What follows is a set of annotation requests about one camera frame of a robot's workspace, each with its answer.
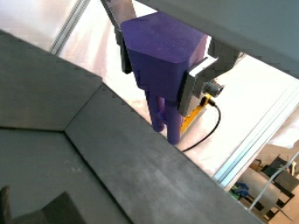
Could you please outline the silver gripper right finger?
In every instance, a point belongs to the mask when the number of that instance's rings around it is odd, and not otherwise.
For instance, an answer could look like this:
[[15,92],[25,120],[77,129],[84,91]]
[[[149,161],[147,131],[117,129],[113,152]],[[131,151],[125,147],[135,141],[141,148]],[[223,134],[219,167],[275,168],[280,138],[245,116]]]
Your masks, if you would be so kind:
[[203,94],[217,97],[223,86],[215,79],[236,64],[239,50],[215,38],[209,41],[207,56],[185,71],[181,83],[179,112],[187,116],[195,109],[195,98]]

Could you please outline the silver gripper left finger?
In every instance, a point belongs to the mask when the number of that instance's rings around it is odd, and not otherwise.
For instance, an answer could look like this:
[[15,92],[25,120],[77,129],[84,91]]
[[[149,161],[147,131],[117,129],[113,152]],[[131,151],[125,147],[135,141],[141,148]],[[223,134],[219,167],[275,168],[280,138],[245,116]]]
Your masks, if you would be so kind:
[[120,47],[121,70],[125,74],[132,72],[131,61],[127,53],[127,45],[123,38],[120,25],[127,20],[136,18],[132,0],[100,0],[109,21],[115,27],[116,43]]

